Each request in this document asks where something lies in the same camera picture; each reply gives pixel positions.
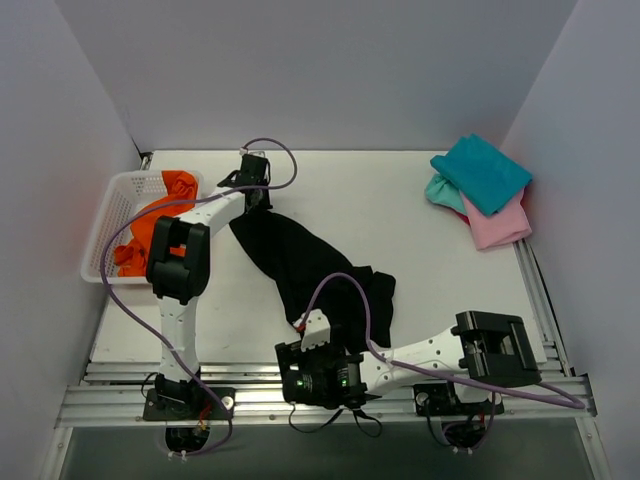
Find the black t shirt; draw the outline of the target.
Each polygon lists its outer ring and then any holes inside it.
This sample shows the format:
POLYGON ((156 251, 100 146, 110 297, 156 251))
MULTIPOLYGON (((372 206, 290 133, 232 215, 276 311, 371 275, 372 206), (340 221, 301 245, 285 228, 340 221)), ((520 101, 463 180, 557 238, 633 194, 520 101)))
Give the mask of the black t shirt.
MULTIPOLYGON (((276 284, 289 324, 306 311, 311 297, 328 275, 345 273, 364 290, 371 312, 370 338, 391 346, 396 279, 370 266, 355 266, 347 257, 296 221, 269 211, 245 214, 230 223, 231 231, 254 265, 276 284)), ((314 307, 340 333, 348 352, 363 352, 365 310, 350 281, 336 278, 320 292, 314 307)))

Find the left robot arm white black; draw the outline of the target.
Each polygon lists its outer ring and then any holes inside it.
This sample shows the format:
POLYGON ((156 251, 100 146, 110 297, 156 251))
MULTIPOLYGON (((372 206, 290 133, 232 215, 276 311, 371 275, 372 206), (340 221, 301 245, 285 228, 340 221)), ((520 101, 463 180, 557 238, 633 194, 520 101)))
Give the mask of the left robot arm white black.
POLYGON ((163 337, 155 391, 179 419, 194 417, 202 405, 196 382, 196 310, 210 278, 211 239, 245 213, 270 208, 269 183, 269 160, 244 153, 240 168, 217 184, 214 200, 155 223, 146 272, 158 300, 163 337))

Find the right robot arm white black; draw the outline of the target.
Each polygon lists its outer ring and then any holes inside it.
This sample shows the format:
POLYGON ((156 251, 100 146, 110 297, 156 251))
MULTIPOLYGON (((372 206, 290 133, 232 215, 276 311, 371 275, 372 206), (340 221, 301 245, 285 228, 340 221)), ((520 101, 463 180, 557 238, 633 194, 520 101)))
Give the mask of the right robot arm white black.
POLYGON ((303 338, 280 343, 275 352, 284 400, 330 410, 356 409, 413 386, 423 375, 416 367, 438 376, 468 377, 449 382, 443 390, 447 406, 459 413, 480 400, 473 380, 508 389, 541 381, 523 320, 481 311, 457 314, 451 328, 427 340, 377 354, 350 354, 326 315, 314 310, 303 338))

